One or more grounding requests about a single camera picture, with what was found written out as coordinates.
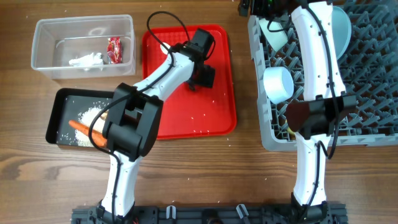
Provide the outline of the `white plastic spoon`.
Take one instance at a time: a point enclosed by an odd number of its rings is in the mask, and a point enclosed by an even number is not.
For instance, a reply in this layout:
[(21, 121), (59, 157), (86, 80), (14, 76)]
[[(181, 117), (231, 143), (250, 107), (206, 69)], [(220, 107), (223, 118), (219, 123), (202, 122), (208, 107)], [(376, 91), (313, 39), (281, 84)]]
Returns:
[(164, 55), (167, 55), (169, 53), (170, 45), (166, 42), (163, 42), (160, 44), (160, 49)]

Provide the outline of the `light blue bowl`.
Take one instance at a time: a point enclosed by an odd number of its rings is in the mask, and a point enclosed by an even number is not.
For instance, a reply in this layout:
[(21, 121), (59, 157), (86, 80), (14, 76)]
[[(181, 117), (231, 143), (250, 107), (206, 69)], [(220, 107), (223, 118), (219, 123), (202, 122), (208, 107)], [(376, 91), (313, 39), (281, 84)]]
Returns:
[(294, 93), (294, 81), (285, 67), (269, 67), (264, 71), (264, 89), (273, 104), (288, 100)]

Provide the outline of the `green bowl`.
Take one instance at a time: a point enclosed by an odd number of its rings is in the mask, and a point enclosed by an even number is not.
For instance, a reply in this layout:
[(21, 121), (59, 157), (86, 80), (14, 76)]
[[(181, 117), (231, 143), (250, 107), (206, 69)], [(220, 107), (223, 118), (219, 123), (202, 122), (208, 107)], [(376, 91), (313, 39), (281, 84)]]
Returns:
[(279, 51), (287, 42), (287, 35), (285, 30), (279, 32), (271, 32), (272, 30), (282, 29), (282, 25), (279, 22), (269, 22), (267, 19), (259, 20), (260, 28), (274, 51)]

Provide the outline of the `red snack wrapper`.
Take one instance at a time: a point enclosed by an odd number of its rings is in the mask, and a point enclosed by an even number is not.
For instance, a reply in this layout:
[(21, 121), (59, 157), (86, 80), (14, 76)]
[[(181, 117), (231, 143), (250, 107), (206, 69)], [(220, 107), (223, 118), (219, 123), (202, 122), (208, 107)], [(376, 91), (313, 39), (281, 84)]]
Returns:
[(109, 64), (119, 64), (123, 60), (123, 47), (120, 37), (111, 37), (108, 39), (106, 49)]

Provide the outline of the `yellow cup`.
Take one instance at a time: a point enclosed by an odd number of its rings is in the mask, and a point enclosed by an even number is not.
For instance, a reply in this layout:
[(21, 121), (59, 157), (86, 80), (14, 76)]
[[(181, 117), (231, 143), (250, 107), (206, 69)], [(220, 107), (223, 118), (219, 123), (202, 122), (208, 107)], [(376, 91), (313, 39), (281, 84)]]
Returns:
[(295, 132), (293, 132), (289, 127), (287, 127), (287, 132), (291, 135), (295, 135)]

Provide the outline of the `white tissue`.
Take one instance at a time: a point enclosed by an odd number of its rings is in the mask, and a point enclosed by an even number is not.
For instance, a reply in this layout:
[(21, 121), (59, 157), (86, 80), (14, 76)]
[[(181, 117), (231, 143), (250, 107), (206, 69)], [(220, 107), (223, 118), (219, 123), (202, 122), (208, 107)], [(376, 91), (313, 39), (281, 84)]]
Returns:
[(101, 53), (91, 53), (80, 58), (71, 59), (69, 65), (72, 67), (83, 67), (84, 71), (89, 71), (92, 66), (103, 66), (104, 62)]

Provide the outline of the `orange carrot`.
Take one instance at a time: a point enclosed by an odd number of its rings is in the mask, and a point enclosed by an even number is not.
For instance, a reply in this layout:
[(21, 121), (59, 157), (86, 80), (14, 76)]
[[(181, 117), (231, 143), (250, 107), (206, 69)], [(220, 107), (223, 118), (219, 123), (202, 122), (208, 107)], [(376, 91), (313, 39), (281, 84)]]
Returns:
[(92, 137), (94, 143), (99, 147), (106, 146), (107, 140), (103, 137), (101, 132), (92, 130), (91, 134), (89, 134), (89, 127), (75, 120), (70, 120), (68, 124), (75, 129), (75, 139), (79, 146), (91, 147), (92, 143), (90, 137)]

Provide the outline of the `white rice pile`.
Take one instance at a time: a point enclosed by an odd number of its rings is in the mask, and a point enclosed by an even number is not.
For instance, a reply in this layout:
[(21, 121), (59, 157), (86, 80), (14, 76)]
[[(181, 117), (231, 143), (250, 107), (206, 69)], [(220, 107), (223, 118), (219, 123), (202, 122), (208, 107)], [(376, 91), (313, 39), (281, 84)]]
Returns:
[(60, 126), (60, 130), (58, 131), (59, 143), (72, 146), (92, 147), (93, 145), (90, 142), (89, 137), (81, 131), (71, 127), (69, 125), (69, 121), (74, 120), (89, 127), (92, 120), (102, 109), (103, 108), (101, 106), (96, 105), (77, 111), (73, 110), (72, 112), (65, 114), (62, 126)]

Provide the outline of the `light blue plate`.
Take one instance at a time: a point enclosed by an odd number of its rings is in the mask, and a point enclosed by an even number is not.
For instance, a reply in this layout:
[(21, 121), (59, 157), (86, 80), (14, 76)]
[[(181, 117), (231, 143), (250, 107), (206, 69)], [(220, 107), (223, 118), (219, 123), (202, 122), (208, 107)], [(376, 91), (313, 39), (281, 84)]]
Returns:
[(347, 13), (337, 6), (333, 7), (331, 18), (336, 58), (340, 59), (348, 48), (351, 40), (351, 21)]

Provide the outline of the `brown mushroom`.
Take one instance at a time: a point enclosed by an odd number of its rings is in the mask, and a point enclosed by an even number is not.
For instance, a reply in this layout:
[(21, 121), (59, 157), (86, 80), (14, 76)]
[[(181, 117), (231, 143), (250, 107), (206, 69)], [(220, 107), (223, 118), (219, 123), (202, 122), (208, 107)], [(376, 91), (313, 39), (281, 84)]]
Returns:
[(102, 119), (102, 120), (106, 120), (106, 118), (107, 118), (107, 116), (108, 116), (108, 111), (105, 111), (101, 116), (100, 116), (100, 118)]

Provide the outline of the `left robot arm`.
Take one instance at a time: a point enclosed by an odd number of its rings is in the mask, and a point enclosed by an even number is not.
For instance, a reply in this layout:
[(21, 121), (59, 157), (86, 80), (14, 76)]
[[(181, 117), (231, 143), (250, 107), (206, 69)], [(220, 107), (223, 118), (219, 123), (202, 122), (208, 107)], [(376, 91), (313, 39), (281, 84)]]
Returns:
[(215, 69), (205, 64), (215, 48), (214, 37), (197, 29), (191, 40), (167, 49), (167, 58), (146, 79), (133, 86), (120, 84), (112, 102), (101, 110), (107, 117), (102, 135), (111, 161), (108, 188), (96, 208), (93, 222), (131, 223), (134, 187), (140, 161), (152, 149), (158, 135), (166, 99), (182, 84), (212, 88)]

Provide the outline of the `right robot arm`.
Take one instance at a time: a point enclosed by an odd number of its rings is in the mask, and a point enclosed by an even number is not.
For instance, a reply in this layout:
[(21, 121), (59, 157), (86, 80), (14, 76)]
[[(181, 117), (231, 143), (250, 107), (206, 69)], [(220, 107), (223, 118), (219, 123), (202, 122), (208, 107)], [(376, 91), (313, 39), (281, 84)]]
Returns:
[(240, 16), (272, 22), (289, 15), (298, 35), (304, 74), (304, 100), (287, 105), (285, 116), (297, 141), (297, 178), (290, 207), (281, 212), (290, 223), (320, 223), (330, 217), (324, 188), (326, 160), (336, 149), (340, 121), (355, 109), (346, 93), (332, 33), (331, 1), (241, 1)]

